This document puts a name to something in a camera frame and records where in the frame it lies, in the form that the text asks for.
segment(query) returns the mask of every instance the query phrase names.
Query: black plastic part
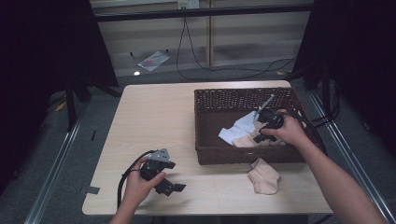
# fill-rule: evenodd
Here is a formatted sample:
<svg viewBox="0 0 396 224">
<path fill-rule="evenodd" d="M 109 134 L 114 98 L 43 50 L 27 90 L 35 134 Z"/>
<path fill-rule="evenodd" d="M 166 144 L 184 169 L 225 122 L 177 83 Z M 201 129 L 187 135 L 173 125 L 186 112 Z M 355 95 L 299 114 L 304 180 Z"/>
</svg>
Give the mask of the black plastic part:
<svg viewBox="0 0 396 224">
<path fill-rule="evenodd" d="M 150 180 L 154 178 L 158 173 L 160 173 L 163 169 L 168 168 L 168 169 L 173 169 L 175 167 L 174 162 L 163 162 L 163 161 L 154 161 L 154 160 L 148 160 L 146 161 L 141 170 L 140 170 L 140 175 L 142 176 L 143 179 L 145 180 Z M 163 179 L 157 186 L 155 186 L 155 191 L 159 194 L 165 194 L 166 196 L 169 196 L 173 191 L 181 192 L 186 185 L 181 185 L 181 184 L 172 184 L 169 180 Z"/>
<path fill-rule="evenodd" d="M 268 136 L 265 134 L 261 133 L 262 129 L 280 129 L 283 126 L 283 115 L 277 115 L 274 113 L 272 109 L 264 109 L 258 118 L 258 121 L 260 122 L 267 122 L 267 125 L 259 129 L 259 135 L 257 135 L 253 140 L 256 143 L 260 143 L 262 141 L 265 141 L 266 139 L 271 139 L 271 141 L 275 142 L 277 139 L 275 136 Z"/>
</svg>

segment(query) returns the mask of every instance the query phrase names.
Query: wall outlet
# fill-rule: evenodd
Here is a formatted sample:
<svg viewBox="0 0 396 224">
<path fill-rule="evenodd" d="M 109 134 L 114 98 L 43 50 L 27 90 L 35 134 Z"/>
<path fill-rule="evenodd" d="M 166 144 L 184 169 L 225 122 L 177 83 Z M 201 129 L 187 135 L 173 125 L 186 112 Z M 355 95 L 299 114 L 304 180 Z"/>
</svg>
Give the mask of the wall outlet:
<svg viewBox="0 0 396 224">
<path fill-rule="evenodd" d="M 187 0 L 177 0 L 177 8 L 178 9 L 187 9 L 189 8 L 189 1 Z"/>
<path fill-rule="evenodd" d="M 192 8 L 199 8 L 199 0 L 189 0 L 189 7 Z"/>
</svg>

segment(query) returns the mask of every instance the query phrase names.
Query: wall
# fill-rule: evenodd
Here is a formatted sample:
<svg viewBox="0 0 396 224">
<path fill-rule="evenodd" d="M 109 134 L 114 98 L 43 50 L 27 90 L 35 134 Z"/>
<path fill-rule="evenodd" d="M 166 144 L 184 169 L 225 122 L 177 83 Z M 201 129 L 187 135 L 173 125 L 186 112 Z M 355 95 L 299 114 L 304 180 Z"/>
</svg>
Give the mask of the wall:
<svg viewBox="0 0 396 224">
<path fill-rule="evenodd" d="M 200 7 L 254 7 L 312 2 L 201 0 Z M 177 9 L 177 1 L 170 0 L 91 0 L 91 3 L 96 14 Z M 265 63 L 296 56 L 308 17 L 309 12 L 199 17 L 187 18 L 187 24 L 197 61 L 202 66 L 218 66 Z M 99 26 L 117 76 L 129 76 L 136 70 L 149 73 L 137 64 L 158 50 L 168 51 L 171 59 L 153 72 L 176 70 L 176 63 L 179 69 L 199 67 L 192 55 L 187 30 L 179 47 L 184 26 L 181 18 L 100 22 Z"/>
</svg>

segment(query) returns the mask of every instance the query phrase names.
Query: hand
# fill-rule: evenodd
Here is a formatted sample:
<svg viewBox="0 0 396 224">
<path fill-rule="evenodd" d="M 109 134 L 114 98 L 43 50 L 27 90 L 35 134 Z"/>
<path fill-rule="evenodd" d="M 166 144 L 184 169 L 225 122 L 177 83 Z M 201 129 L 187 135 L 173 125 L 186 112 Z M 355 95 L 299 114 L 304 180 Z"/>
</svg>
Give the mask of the hand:
<svg viewBox="0 0 396 224">
<path fill-rule="evenodd" d="M 287 113 L 285 109 L 280 109 L 277 112 Z M 261 133 L 265 135 L 276 136 L 282 139 L 284 142 L 292 144 L 294 146 L 300 143 L 302 140 L 308 139 L 303 128 L 301 127 L 300 122 L 297 119 L 289 115 L 284 115 L 283 119 L 284 119 L 284 123 L 282 128 L 280 129 L 263 128 L 261 130 Z"/>
<path fill-rule="evenodd" d="M 129 204 L 132 207 L 136 208 L 148 197 L 151 189 L 157 186 L 165 178 L 165 173 L 160 172 L 150 181 L 143 179 L 140 176 L 140 171 L 138 170 L 147 160 L 147 157 L 142 158 L 132 168 L 133 171 L 129 174 L 127 178 L 126 188 L 121 204 Z"/>
</svg>

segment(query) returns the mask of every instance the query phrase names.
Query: white cloth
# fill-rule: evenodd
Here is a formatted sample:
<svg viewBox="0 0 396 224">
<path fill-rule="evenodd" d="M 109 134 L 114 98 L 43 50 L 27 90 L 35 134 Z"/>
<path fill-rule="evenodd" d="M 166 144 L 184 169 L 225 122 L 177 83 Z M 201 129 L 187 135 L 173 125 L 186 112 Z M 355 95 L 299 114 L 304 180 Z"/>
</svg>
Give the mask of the white cloth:
<svg viewBox="0 0 396 224">
<path fill-rule="evenodd" d="M 249 114 L 245 115 L 241 119 L 238 119 L 234 124 L 233 127 L 230 129 L 221 129 L 219 133 L 219 137 L 233 146 L 233 140 L 235 138 L 240 138 L 247 134 L 252 133 L 256 128 L 254 127 L 254 121 L 256 111 L 252 111 Z"/>
</svg>

